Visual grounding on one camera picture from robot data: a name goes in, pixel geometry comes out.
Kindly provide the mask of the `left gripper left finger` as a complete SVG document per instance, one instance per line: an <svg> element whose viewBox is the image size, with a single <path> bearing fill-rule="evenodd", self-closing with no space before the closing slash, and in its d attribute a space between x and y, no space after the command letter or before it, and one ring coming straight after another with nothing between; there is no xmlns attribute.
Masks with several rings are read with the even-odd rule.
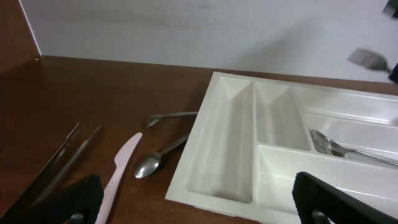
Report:
<svg viewBox="0 0 398 224"><path fill-rule="evenodd" d="M100 177L87 175L39 203L1 217L1 223L95 223L104 198Z"/></svg>

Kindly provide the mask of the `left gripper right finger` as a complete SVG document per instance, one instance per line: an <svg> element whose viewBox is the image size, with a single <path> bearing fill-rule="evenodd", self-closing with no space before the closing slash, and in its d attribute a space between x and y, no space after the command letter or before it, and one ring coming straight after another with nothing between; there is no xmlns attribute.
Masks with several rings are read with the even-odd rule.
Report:
<svg viewBox="0 0 398 224"><path fill-rule="evenodd" d="M397 219L307 172L295 176L292 190L302 223L397 224Z"/></svg>

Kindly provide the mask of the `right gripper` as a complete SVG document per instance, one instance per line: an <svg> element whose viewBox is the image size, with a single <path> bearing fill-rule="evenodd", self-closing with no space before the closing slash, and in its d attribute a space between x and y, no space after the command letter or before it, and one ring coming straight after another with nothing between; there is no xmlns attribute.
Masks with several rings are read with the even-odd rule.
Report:
<svg viewBox="0 0 398 224"><path fill-rule="evenodd" d="M398 0L388 0L386 3L383 13L392 19L398 18ZM398 83L398 63L391 70L388 79L394 83Z"/></svg>

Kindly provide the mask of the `metal fork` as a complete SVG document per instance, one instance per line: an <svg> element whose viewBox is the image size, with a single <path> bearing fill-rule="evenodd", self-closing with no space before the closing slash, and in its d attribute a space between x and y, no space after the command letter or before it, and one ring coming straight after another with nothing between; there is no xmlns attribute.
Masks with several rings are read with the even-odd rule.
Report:
<svg viewBox="0 0 398 224"><path fill-rule="evenodd" d="M348 57L348 61L368 70L392 72L388 66L387 59L380 53L372 50L358 48Z"/></svg>

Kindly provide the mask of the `white plastic cutlery tray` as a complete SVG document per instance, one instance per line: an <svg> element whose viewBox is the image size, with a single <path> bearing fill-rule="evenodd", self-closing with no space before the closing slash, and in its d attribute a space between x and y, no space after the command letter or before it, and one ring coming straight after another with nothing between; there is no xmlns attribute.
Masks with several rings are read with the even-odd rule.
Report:
<svg viewBox="0 0 398 224"><path fill-rule="evenodd" d="M308 172L397 216L397 168L315 149L338 144L397 159L397 97L215 72L166 199L261 223L298 223L295 176Z"/></svg>

